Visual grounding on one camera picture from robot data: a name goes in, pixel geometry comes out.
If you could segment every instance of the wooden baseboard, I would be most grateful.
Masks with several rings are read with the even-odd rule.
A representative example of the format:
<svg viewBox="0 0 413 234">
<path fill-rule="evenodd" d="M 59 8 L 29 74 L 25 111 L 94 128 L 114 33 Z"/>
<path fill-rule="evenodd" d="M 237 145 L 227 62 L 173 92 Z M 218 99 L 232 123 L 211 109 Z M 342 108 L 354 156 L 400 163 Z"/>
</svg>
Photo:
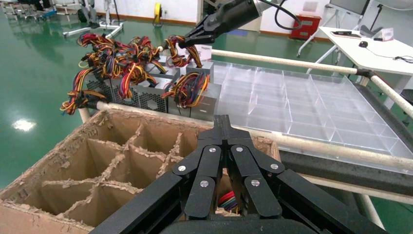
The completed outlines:
<svg viewBox="0 0 413 234">
<path fill-rule="evenodd" d="M 105 13 L 104 12 L 97 12 L 97 15 L 99 16 L 104 16 Z M 111 14 L 112 19 L 116 18 L 116 14 Z M 123 20 L 127 20 L 127 19 L 133 19 L 133 20 L 145 20 L 145 21 L 153 21 L 153 18 L 150 17 L 141 17 L 141 16 L 128 16 L 128 15 L 119 15 L 119 18 L 123 19 Z M 188 22 L 188 21 L 180 21 L 180 20 L 174 20 L 174 19 L 161 19 L 161 21 L 165 22 L 165 23 L 177 23 L 177 24 L 185 24 L 185 25 L 191 25 L 191 26 L 195 26 L 196 23 L 194 22 Z"/>
<path fill-rule="evenodd" d="M 285 36 L 285 37 L 290 36 L 289 33 L 279 33 L 279 32 L 271 32 L 271 31 L 260 31 L 260 33 L 267 34 L 267 35 L 274 35 L 274 36 Z M 319 38 L 319 37 L 315 37 L 314 41 L 331 42 L 330 39 L 328 39 L 328 38 Z"/>
</svg>

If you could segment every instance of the clear acrylic tray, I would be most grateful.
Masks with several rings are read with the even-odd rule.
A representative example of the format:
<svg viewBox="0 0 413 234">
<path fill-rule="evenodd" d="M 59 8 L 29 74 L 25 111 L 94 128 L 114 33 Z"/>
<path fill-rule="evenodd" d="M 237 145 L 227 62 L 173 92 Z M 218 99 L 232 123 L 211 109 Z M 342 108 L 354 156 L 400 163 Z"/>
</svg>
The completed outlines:
<svg viewBox="0 0 413 234">
<path fill-rule="evenodd" d="M 214 71 L 215 82 L 222 85 L 217 114 L 228 114 L 233 125 L 413 158 L 412 152 L 347 77 L 317 76 L 226 62 L 214 62 Z M 413 173 L 361 160 L 309 154 Z"/>
</svg>

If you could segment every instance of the red box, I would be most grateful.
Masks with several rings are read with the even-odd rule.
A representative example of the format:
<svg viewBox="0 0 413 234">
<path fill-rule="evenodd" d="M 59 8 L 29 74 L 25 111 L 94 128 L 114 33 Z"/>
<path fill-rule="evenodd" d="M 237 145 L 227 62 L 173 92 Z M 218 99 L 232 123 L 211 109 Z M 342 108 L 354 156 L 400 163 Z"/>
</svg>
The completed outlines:
<svg viewBox="0 0 413 234">
<path fill-rule="evenodd" d="M 291 31 L 290 38 L 307 40 L 311 35 L 316 33 L 321 21 L 321 17 L 305 15 L 297 15 L 297 17 L 299 20 L 301 20 L 302 27 L 300 29 Z"/>
</svg>

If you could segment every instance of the green floor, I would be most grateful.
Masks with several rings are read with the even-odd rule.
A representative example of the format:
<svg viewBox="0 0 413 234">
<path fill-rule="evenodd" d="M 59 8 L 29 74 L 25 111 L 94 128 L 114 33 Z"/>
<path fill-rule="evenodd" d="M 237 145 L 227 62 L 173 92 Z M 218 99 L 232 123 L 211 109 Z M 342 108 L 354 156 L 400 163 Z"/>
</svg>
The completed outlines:
<svg viewBox="0 0 413 234">
<path fill-rule="evenodd" d="M 78 61 L 90 48 L 76 44 L 76 36 L 65 39 L 63 31 L 84 25 L 68 23 L 66 18 L 54 18 L 48 22 L 16 22 L 0 17 L 0 188 L 12 182 L 27 170 L 55 144 L 63 140 L 81 124 L 80 116 L 62 116 L 59 107 L 67 99 L 74 75 L 79 71 Z M 191 27 L 164 25 L 154 29 L 148 22 L 125 22 L 124 31 L 116 40 L 128 42 L 134 36 L 147 35 L 153 45 L 159 45 L 169 35 L 184 35 Z M 297 59 L 296 53 L 302 41 L 286 37 L 265 36 L 248 32 L 248 35 L 226 35 L 218 38 L 214 49 L 243 52 L 257 55 Z M 303 61 L 316 61 L 332 45 L 311 43 L 304 48 Z M 305 68 L 275 65 L 247 60 L 213 57 L 215 60 L 242 63 L 297 72 Z M 331 64 L 333 57 L 325 63 Z M 327 72 L 316 74 L 329 75 Z M 394 111 L 401 116 L 399 108 Z M 36 125 L 30 131 L 16 130 L 13 124 L 27 120 Z M 413 207 L 378 198 L 373 199 L 387 230 L 393 234 L 408 234 L 413 230 Z"/>
</svg>

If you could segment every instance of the cardboard box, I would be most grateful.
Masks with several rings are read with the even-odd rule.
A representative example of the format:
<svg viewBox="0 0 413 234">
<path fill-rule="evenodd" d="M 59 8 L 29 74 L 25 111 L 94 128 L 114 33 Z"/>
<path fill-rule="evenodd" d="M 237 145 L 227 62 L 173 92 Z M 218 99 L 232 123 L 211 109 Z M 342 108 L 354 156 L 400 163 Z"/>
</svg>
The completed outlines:
<svg viewBox="0 0 413 234">
<path fill-rule="evenodd" d="M 0 233 L 88 233 L 172 170 L 209 128 L 141 113 L 97 113 L 0 192 Z M 273 141 L 253 141 L 279 159 Z M 224 175 L 218 194 L 229 191 Z"/>
</svg>

